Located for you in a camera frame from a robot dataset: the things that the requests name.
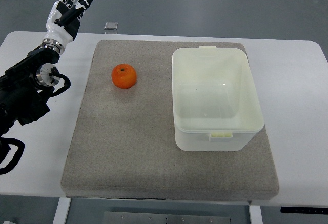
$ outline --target tangerine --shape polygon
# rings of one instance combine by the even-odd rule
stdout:
[[[119,64],[112,70],[112,82],[117,87],[130,88],[137,82],[137,72],[129,64]]]

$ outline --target black cable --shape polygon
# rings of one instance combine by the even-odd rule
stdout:
[[[65,92],[67,89],[70,88],[71,86],[71,81],[66,77],[64,76],[63,74],[59,74],[58,71],[52,71],[51,70],[51,73],[49,74],[49,76],[56,76],[58,78],[61,78],[64,80],[64,86],[59,88],[57,91],[55,91],[54,93],[51,94],[50,97],[55,97],[55,96],[58,96],[60,95],[61,93]]]

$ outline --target black robotic arm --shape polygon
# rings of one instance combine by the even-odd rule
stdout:
[[[58,0],[49,14],[47,34],[40,46],[27,57],[5,71],[0,77],[0,163],[6,158],[10,146],[18,150],[0,174],[10,172],[19,162],[24,143],[14,138],[2,138],[18,121],[21,125],[37,121],[50,111],[49,98],[66,91],[71,83],[55,67],[66,45],[75,40],[80,20],[93,0]],[[59,80],[64,86],[55,91]]]

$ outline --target white plastic container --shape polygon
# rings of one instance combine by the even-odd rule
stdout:
[[[172,56],[176,144],[185,151],[238,151],[263,126],[246,54],[180,48]]]

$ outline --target gray floor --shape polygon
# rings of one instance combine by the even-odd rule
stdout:
[[[54,1],[0,0],[0,43],[12,31],[45,31]],[[105,22],[117,21],[119,34],[312,40],[328,57],[327,5],[328,0],[95,0],[79,31],[104,33]],[[7,196],[0,198],[1,217],[18,218],[24,202],[29,214],[34,208],[40,216],[43,200],[52,211],[42,215],[51,218],[53,199]]]

